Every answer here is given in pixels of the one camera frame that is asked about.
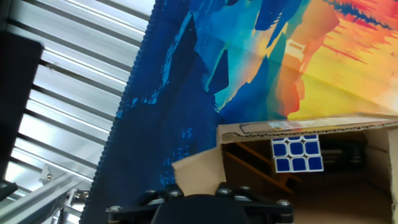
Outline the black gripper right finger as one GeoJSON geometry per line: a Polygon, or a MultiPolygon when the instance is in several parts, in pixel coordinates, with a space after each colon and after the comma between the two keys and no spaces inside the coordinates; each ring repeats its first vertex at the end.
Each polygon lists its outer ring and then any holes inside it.
{"type": "Polygon", "coordinates": [[[216,196],[231,198],[237,202],[250,224],[294,223],[294,208],[288,200],[275,202],[248,186],[233,187],[221,182],[216,189],[216,196]]]}

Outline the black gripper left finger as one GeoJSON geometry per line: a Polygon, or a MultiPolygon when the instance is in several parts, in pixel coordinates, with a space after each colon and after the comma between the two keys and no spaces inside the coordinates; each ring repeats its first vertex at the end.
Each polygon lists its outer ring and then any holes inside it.
{"type": "Polygon", "coordinates": [[[169,184],[162,190],[147,190],[127,207],[113,205],[106,209],[106,223],[149,223],[158,208],[165,202],[183,197],[177,184],[169,184]]]}

